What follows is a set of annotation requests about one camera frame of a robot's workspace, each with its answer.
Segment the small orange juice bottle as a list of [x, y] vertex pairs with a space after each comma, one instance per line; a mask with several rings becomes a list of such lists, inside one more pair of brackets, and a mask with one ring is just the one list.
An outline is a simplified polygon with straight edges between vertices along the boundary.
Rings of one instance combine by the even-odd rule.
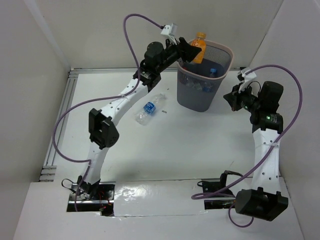
[[201, 64], [204, 59], [206, 46], [207, 46], [205, 41], [206, 36], [207, 35], [204, 32], [197, 32], [195, 39], [191, 43], [192, 46], [201, 49], [201, 51], [197, 54], [197, 56], [192, 61], [194, 64]]

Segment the clear bottle blue cap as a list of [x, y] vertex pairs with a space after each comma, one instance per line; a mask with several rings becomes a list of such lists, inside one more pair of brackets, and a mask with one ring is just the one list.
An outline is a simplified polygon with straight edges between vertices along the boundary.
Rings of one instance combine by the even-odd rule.
[[[209, 78], [214, 79], [217, 75], [217, 69], [216, 68], [211, 68], [210, 72], [209, 72]], [[214, 83], [210, 80], [210, 81], [205, 81], [203, 84], [203, 88], [202, 91], [209, 93], [213, 90], [214, 87]]]

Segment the clear bottle blue Aqua label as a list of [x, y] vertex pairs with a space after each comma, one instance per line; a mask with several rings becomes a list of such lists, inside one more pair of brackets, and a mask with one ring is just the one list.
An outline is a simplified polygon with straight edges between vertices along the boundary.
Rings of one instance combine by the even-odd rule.
[[137, 123], [146, 126], [153, 117], [162, 110], [166, 103], [165, 94], [154, 95], [144, 106], [134, 115], [134, 119]]

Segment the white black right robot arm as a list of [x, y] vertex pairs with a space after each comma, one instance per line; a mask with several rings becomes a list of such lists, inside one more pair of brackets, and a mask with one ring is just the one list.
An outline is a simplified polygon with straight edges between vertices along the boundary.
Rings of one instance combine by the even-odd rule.
[[235, 197], [238, 214], [271, 222], [289, 205], [281, 194], [279, 180], [280, 136], [284, 120], [277, 111], [284, 87], [266, 81], [257, 95], [252, 93], [251, 81], [244, 80], [224, 95], [233, 111], [250, 113], [254, 139], [254, 171], [250, 189], [242, 189]]

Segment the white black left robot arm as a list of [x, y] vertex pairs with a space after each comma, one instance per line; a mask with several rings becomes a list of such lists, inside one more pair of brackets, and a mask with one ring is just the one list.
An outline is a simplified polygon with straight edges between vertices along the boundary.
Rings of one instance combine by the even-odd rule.
[[117, 125], [124, 114], [141, 98], [146, 96], [161, 80], [161, 72], [178, 60], [191, 62], [201, 48], [190, 45], [183, 37], [176, 44], [169, 40], [165, 44], [152, 42], [147, 46], [144, 59], [132, 80], [119, 94], [119, 98], [88, 114], [89, 139], [91, 141], [88, 159], [90, 163], [78, 177], [81, 194], [88, 200], [97, 197], [101, 170], [110, 147], [115, 145], [120, 134]]

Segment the grey mesh waste bin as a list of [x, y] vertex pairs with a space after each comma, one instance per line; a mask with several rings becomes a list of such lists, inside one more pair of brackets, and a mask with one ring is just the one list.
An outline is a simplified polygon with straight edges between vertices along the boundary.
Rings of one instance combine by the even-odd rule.
[[[233, 64], [233, 51], [220, 43], [206, 40], [202, 63], [177, 63], [177, 102], [190, 110], [205, 112], [209, 109], [222, 81]], [[210, 69], [217, 70], [215, 78], [209, 78]], [[204, 92], [207, 81], [214, 83], [211, 92]]]

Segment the white taped cover sheet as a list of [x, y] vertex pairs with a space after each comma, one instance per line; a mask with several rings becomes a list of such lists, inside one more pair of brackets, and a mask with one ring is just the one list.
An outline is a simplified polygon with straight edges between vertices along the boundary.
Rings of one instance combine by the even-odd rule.
[[202, 215], [204, 201], [191, 199], [199, 192], [196, 180], [117, 182], [113, 212], [116, 217]]

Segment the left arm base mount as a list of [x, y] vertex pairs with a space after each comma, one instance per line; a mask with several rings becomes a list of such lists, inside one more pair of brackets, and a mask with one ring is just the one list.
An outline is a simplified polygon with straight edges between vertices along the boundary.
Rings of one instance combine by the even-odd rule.
[[69, 191], [66, 208], [68, 213], [76, 212], [77, 208], [77, 212], [97, 212], [104, 217], [114, 216], [114, 183], [100, 182], [91, 193], [85, 193], [82, 188], [77, 192], [77, 183], [69, 178], [64, 178], [61, 186]]

